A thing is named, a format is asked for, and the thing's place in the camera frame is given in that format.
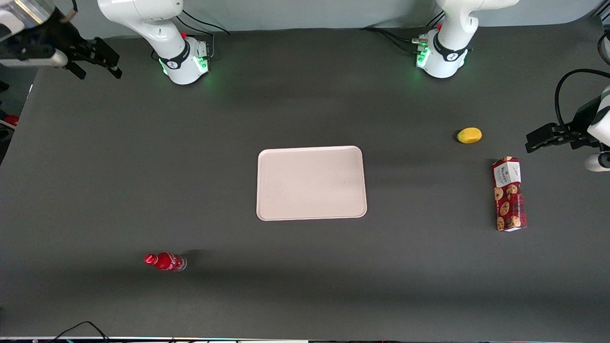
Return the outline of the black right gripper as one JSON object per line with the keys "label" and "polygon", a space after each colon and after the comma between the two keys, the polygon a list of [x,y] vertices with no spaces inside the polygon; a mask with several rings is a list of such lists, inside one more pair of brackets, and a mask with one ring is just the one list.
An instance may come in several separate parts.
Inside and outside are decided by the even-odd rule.
{"label": "black right gripper", "polygon": [[29,29],[29,35],[29,63],[66,63],[66,70],[84,80],[86,71],[74,61],[87,61],[104,67],[118,80],[122,76],[119,54],[99,37],[88,43],[70,22],[49,19]]}

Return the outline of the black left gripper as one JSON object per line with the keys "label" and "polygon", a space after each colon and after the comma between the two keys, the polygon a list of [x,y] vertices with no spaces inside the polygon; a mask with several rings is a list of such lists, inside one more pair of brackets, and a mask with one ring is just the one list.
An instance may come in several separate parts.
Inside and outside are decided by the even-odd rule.
{"label": "black left gripper", "polygon": [[568,123],[569,132],[556,123],[547,123],[538,131],[526,135],[525,149],[527,153],[536,152],[547,146],[559,146],[570,139],[571,149],[584,146],[602,148],[602,97],[598,96],[581,106],[573,120]]}

